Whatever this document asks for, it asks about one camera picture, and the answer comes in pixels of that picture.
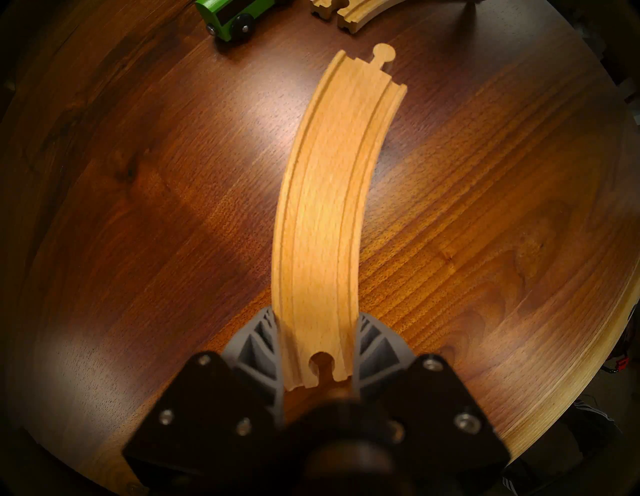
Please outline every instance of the walnut tabletop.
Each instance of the walnut tabletop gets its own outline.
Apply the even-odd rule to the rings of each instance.
[[[5,404],[118,493],[140,491],[120,450],[172,377],[270,304],[284,168],[340,49],[392,45],[408,87],[360,310],[443,355],[514,457],[637,301],[640,135],[548,3],[408,0],[354,36],[309,10],[226,46],[188,1],[70,0],[19,61],[0,124]],[[296,391],[291,411],[314,394]]]

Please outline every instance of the black wheel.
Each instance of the black wheel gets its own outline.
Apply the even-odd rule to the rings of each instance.
[[[255,31],[255,19],[250,14],[240,14],[234,19],[229,27],[231,33],[231,39],[247,40],[251,37]]]

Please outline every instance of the green toy train car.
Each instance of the green toy train car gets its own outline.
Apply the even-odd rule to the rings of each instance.
[[[207,31],[226,42],[246,40],[255,30],[255,19],[276,4],[289,0],[196,0]]]

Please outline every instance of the red object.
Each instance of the red object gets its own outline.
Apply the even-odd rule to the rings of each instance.
[[[625,358],[620,358],[618,361],[616,361],[616,370],[623,371],[624,369],[627,368],[628,364],[629,364],[628,356],[626,356]]]

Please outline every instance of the curved wooden track piece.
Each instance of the curved wooden track piece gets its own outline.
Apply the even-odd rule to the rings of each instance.
[[[338,27],[356,33],[379,13],[404,0],[310,0],[311,12],[329,20],[338,11]]]
[[[358,318],[360,233],[371,174],[406,93],[382,72],[395,51],[370,63],[338,52],[303,117],[287,163],[273,237],[272,300],[285,387],[318,383],[311,357],[334,359],[346,379]]]

